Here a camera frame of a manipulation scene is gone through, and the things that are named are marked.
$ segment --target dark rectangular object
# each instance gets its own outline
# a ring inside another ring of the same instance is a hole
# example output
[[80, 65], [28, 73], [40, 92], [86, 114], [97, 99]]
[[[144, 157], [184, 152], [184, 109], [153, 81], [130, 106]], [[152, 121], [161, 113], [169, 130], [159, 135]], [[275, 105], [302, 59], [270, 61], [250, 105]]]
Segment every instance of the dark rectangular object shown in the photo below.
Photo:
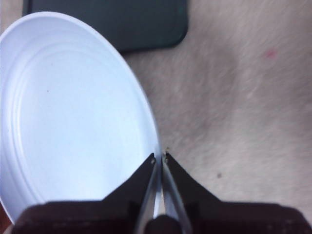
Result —
[[187, 32], [186, 0], [24, 0], [23, 15], [39, 11], [77, 18], [119, 51], [173, 46]]

